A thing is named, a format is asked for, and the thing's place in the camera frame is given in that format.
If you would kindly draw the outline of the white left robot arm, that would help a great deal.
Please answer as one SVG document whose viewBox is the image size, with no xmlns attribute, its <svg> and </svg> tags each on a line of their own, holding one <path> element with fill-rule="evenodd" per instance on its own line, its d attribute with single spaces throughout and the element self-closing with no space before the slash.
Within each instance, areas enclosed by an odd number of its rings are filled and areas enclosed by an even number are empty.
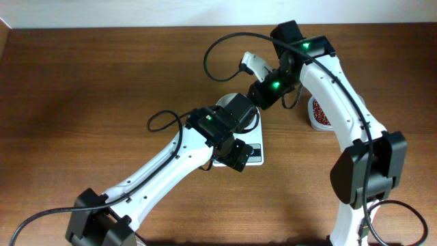
<svg viewBox="0 0 437 246">
<path fill-rule="evenodd" d="M 77 197 L 75 208 L 87 210 L 72 212 L 66 240 L 76 246 L 144 245 L 136 231 L 185 176 L 213 160 L 244 169 L 253 148 L 236 135 L 258 122 L 257 107 L 242 94 L 225 106 L 193 109 L 171 142 L 133 175 L 101 195 L 86 189 Z"/>
</svg>

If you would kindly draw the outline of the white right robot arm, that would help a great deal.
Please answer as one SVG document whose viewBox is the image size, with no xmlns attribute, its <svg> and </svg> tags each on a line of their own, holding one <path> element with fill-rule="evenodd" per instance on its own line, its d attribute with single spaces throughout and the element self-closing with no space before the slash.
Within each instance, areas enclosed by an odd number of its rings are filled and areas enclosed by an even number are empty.
<svg viewBox="0 0 437 246">
<path fill-rule="evenodd" d="M 267 109 L 295 87 L 307 88 L 335 132 L 341 156 L 330 171 L 339 212 L 330 245 L 368 245 L 378 207 L 399 185 L 407 142 L 375 119 L 343 73 L 326 36 L 304 38 L 295 21 L 281 23 L 267 38 L 279 67 L 246 52 L 240 69 L 256 76 L 249 98 Z"/>
</svg>

